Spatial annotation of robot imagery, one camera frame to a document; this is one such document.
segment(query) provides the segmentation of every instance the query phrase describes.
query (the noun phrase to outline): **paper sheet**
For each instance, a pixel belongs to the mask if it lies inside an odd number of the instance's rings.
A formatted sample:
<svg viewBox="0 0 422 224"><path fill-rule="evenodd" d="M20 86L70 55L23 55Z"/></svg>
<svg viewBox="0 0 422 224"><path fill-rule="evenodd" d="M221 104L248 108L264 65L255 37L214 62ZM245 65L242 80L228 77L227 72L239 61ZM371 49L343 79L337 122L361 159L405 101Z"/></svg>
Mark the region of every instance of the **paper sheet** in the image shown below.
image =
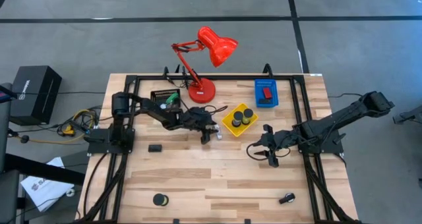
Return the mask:
<svg viewBox="0 0 422 224"><path fill-rule="evenodd" d="M60 157L56 157L47 163L57 167L63 167ZM24 187L26 193L31 197L39 211L45 211L51 207L59 197L62 197L66 191L73 188L74 184L64 182L49 181L39 177L27 177L20 184Z"/></svg>

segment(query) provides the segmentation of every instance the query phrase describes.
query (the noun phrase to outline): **lamp shade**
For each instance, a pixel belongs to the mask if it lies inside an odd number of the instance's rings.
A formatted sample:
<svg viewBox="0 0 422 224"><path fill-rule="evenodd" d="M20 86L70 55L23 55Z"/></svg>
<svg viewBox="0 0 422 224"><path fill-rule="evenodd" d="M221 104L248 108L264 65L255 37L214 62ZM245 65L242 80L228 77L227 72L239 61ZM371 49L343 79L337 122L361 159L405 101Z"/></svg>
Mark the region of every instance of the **lamp shade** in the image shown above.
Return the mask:
<svg viewBox="0 0 422 224"><path fill-rule="evenodd" d="M237 47L237 41L231 38L219 37L207 26L199 29L198 40L210 50L210 59L215 67L224 63Z"/></svg>

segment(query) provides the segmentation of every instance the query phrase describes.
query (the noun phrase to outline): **red object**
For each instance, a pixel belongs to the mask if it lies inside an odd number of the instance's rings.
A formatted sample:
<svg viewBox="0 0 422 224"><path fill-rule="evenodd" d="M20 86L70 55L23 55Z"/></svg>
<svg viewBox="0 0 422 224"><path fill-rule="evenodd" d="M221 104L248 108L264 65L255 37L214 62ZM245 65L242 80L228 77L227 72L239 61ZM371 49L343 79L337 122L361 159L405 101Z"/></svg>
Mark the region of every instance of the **red object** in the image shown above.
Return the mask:
<svg viewBox="0 0 422 224"><path fill-rule="evenodd" d="M210 59L215 67L219 67L237 47L237 41L231 38L219 37L211 28L203 26L198 31L198 40L186 43L174 43L171 45L179 59L193 77L194 82L189 85L189 96L197 103L212 101L216 95L216 87L211 80L198 78L198 74L191 69L181 53L202 51L207 47L210 50Z"/></svg>
<svg viewBox="0 0 422 224"><path fill-rule="evenodd" d="M204 26L198 31L198 40L210 50L210 59L215 67L219 67L237 47L237 41L231 38L223 38Z"/></svg>
<svg viewBox="0 0 422 224"><path fill-rule="evenodd" d="M262 91L264 92L265 99L271 99L272 98L270 88L263 88Z"/></svg>

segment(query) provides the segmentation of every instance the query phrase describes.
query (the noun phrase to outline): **wooden tabletop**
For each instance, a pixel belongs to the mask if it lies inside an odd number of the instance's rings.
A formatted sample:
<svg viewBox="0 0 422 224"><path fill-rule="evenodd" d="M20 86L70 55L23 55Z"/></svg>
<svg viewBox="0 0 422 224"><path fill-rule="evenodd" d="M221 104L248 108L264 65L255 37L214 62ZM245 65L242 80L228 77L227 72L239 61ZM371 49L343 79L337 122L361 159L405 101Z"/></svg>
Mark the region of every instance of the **wooden tabletop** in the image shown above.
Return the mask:
<svg viewBox="0 0 422 224"><path fill-rule="evenodd" d="M126 74L110 75L101 118L111 116L111 95L123 91L125 77ZM323 78L306 74L305 82L313 119L331 114ZM148 115L135 118L136 140L125 173L119 223L171 223L175 218L181 223L243 223L244 219L251 219L252 223L313 222L303 158L297 147L292 147L288 156L280 158L280 167L276 169L269 167L267 161L252 160L245 152L249 144L260 139L264 124L273 126L274 131L291 130L296 124L289 82L277 81L280 102L279 106L270 109L256 108L253 80L218 80L214 83L216 97L209 104L217 108L228 105L225 111L213 116L222 128L222 140L217 140L213 134L207 145L201 145L200 132L168 131ZM142 80L139 96L149 98L153 90L173 88L165 80ZM297 91L305 120L299 85ZM198 105L189 99L184 89L181 89L181 97L189 107ZM259 119L236 138L221 119L240 103L246 103ZM100 126L107 128L110 122L111 119L102 121ZM162 144L162 152L148 153L149 144ZM285 153L285 150L278 152L279 155ZM90 158L83 194L100 157L97 154ZM88 210L104 190L109 157L107 155L101 162L94 175L88 193ZM348 215L357 219L344 164L331 154L322 154L321 158L331 195ZM278 199L289 192L295 194L295 201L280 205ZM157 193L168 195L166 207L152 203L152 197ZM317 196L324 218L319 192ZM114 193L110 196L108 218L113 199ZM83 201L82 195L78 207L81 213Z"/></svg>

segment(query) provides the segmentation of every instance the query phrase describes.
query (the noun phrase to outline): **yellow container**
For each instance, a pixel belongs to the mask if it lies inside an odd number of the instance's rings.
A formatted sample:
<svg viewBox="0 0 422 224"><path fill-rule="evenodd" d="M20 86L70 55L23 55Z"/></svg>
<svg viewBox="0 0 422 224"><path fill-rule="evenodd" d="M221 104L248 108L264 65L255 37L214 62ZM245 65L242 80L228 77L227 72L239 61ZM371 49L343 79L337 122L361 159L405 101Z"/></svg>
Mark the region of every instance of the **yellow container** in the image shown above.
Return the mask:
<svg viewBox="0 0 422 224"><path fill-rule="evenodd" d="M233 114L236 111L240 111L243 113L245 109L248 109L248 107L244 103L241 103L222 119L224 126L226 126L226 128L236 137L240 136L240 134L247 130L258 119L258 115L256 115L256 113L254 112L253 116L250 118L251 121L249 124L244 125L243 123L241 123L239 127L233 126L231 124L231 121L233 120Z"/></svg>

